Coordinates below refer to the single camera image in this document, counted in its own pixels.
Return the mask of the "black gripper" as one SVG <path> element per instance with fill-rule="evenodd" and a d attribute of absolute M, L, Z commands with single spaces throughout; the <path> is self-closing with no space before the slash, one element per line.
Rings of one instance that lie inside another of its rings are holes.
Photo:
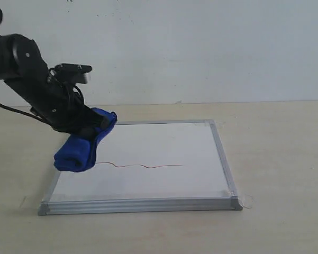
<path fill-rule="evenodd" d="M 89 108 L 77 84 L 65 84 L 54 77 L 53 68 L 45 76 L 19 77 L 4 81 L 31 106 L 32 113 L 58 132 L 94 139 L 95 127 L 107 129 L 112 113 Z"/>

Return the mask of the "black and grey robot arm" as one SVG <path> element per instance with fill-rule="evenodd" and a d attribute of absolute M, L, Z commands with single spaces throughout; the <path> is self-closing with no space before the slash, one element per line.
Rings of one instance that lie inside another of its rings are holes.
<path fill-rule="evenodd" d="M 55 131 L 92 140 L 112 121 L 85 105 L 77 84 L 87 83 L 90 65 L 61 63 L 48 68 L 34 40 L 0 35 L 0 80 L 31 106 L 26 116 Z"/>

